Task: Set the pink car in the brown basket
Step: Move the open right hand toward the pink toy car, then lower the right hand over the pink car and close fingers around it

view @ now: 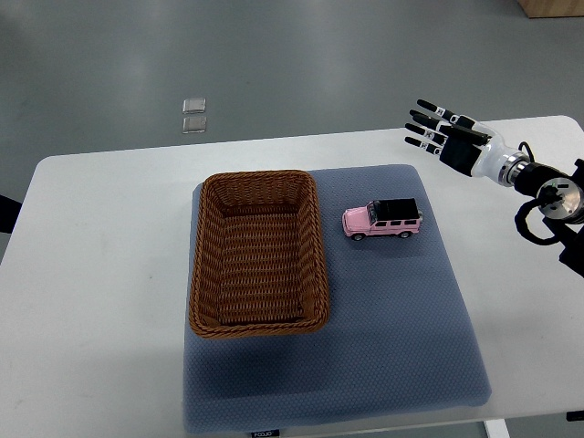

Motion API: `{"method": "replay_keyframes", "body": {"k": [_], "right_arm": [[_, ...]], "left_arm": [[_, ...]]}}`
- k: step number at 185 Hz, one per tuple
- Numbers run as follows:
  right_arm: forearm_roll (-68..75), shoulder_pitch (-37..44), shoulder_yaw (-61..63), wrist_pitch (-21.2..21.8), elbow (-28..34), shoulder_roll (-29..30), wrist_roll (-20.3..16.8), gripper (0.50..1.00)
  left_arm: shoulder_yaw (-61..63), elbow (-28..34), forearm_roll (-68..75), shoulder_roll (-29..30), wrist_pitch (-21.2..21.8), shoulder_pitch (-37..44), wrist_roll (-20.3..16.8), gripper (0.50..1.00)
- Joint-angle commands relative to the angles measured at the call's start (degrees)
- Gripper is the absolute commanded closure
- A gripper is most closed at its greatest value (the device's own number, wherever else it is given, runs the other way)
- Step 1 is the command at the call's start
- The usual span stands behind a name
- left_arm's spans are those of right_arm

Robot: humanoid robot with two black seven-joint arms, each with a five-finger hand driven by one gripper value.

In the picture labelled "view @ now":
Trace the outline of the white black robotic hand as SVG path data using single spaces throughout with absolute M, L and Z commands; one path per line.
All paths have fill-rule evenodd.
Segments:
M 441 163 L 465 176 L 487 177 L 502 186 L 513 185 L 512 171 L 521 163 L 519 150 L 508 147 L 500 134 L 470 117 L 455 114 L 424 99 L 418 99 L 416 103 L 440 119 L 411 109 L 410 115 L 417 125 L 406 123 L 405 128 L 428 141 L 443 142 L 443 145 L 413 137 L 405 137 L 406 143 L 431 155 L 439 155 Z

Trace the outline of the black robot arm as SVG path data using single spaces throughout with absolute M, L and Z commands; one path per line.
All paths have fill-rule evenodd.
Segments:
M 515 216 L 517 232 L 540 246 L 563 244 L 558 260 L 583 274 L 583 160 L 567 175 L 535 160 L 530 146 L 512 149 L 498 132 L 466 115 L 423 99 L 405 128 L 417 136 L 405 141 L 467 177 L 486 177 L 530 198 Z

